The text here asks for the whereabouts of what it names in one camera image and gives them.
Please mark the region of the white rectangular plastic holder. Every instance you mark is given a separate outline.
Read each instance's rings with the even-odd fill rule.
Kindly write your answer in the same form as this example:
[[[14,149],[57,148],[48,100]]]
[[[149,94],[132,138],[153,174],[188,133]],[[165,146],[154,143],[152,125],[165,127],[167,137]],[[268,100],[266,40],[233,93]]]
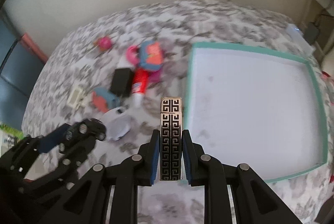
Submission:
[[[77,109],[84,98],[84,89],[80,86],[72,87],[66,105],[70,108]]]

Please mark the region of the small blue orange toy knife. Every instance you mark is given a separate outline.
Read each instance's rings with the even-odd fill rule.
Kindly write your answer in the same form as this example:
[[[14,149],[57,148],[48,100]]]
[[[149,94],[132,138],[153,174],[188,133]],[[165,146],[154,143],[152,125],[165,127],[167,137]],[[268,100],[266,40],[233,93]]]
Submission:
[[[92,92],[92,104],[100,112],[106,113],[116,107],[120,107],[120,98],[110,93],[103,87],[96,87]]]

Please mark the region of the black power adapter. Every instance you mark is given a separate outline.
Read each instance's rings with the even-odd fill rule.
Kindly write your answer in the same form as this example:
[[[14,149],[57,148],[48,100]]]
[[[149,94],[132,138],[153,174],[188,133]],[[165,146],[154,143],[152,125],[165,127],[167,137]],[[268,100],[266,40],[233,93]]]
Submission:
[[[130,68],[117,68],[114,72],[110,93],[118,97],[128,97],[131,93],[134,72]]]

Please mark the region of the gold black patterned lighter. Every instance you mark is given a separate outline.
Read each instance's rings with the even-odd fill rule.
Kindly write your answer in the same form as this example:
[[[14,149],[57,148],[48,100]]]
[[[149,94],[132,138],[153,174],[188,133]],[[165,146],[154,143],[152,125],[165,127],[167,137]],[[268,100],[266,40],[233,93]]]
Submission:
[[[160,107],[160,179],[182,178],[182,98],[164,97]]]

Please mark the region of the red white glue tube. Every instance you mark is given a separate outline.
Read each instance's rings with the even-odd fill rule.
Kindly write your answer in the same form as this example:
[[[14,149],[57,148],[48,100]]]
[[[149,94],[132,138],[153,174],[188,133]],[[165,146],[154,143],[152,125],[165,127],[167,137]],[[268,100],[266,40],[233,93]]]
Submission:
[[[137,70],[135,71],[131,90],[131,99],[135,108],[139,108],[142,104],[142,100],[144,98],[148,85],[148,77],[148,71],[142,68],[137,68]]]

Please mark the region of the blue orange carrot knife toy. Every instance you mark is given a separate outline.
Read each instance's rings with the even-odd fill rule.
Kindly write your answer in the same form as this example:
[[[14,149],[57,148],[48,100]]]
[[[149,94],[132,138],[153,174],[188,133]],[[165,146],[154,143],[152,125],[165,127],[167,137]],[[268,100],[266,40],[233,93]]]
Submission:
[[[150,72],[156,72],[162,67],[164,61],[160,43],[145,41],[139,48],[139,67]]]

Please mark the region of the black toy car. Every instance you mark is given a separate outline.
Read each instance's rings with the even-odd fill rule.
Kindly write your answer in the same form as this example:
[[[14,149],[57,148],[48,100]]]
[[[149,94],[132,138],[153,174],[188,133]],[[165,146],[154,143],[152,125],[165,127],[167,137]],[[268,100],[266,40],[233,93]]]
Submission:
[[[99,141],[106,139],[106,127],[98,119],[84,119],[81,122],[76,122],[68,129],[68,136],[76,137],[81,135],[92,135]]]

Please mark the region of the teal white shallow box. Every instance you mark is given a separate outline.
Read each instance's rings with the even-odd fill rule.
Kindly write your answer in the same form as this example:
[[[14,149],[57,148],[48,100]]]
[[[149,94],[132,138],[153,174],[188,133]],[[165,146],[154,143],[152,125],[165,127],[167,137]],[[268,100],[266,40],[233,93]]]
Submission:
[[[227,165],[278,182],[327,163],[327,116],[305,58],[237,43],[193,44],[184,127]]]

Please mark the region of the pink round toy figure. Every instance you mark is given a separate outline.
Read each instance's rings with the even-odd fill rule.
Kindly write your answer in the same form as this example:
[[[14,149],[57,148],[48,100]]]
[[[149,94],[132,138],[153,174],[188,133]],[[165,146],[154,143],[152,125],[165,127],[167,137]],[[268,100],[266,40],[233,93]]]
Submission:
[[[100,51],[107,51],[112,48],[113,42],[108,36],[105,36],[98,38],[94,45],[97,46]]]

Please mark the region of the pink smart watch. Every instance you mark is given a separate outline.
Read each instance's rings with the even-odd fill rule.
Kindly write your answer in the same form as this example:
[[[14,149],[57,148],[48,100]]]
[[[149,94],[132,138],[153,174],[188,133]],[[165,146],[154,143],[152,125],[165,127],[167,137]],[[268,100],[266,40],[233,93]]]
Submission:
[[[126,50],[126,59],[134,67],[137,67],[140,63],[139,52],[140,47],[138,46],[129,46]]]

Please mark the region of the white power strip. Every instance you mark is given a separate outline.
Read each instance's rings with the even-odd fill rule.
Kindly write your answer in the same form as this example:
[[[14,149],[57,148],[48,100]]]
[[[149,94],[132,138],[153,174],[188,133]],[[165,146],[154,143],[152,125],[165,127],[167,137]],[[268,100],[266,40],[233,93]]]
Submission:
[[[315,48],[304,39],[303,33],[296,25],[288,24],[285,31],[307,56],[313,54]]]

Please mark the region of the black plugged charger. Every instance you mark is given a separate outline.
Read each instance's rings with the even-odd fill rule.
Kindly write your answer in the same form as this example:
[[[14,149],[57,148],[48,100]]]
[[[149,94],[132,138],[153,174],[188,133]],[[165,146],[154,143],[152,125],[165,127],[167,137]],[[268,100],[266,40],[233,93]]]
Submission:
[[[303,37],[308,44],[313,45],[318,38],[319,33],[320,30],[316,23],[309,22],[305,29]]]

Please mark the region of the floral grey white blanket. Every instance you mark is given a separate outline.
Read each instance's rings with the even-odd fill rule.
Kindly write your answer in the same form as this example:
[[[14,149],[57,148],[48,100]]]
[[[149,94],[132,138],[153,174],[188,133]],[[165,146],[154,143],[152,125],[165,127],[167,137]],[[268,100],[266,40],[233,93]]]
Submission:
[[[151,84],[138,111],[131,111],[131,131],[117,142],[98,142],[78,169],[79,176],[94,164],[117,164],[136,153],[159,126],[160,98],[182,97],[185,102],[189,52],[195,42],[231,42],[287,52],[308,58],[322,90],[329,115],[327,89],[315,58],[306,54],[286,32],[292,20],[280,13],[239,6],[232,2],[191,0],[138,6],[101,17],[69,33],[48,59],[30,95],[22,122],[25,135],[46,135],[61,124],[97,117],[88,103],[66,105],[72,87],[84,93],[95,87],[109,88],[114,70],[126,49],[144,41],[158,41],[165,53],[162,80]],[[100,52],[93,43],[102,36],[114,41]],[[315,223],[316,215],[332,194],[332,156],[328,163],[306,175],[270,183],[302,223]],[[159,182],[139,188],[138,223],[203,223],[203,187],[192,188],[185,180]]]

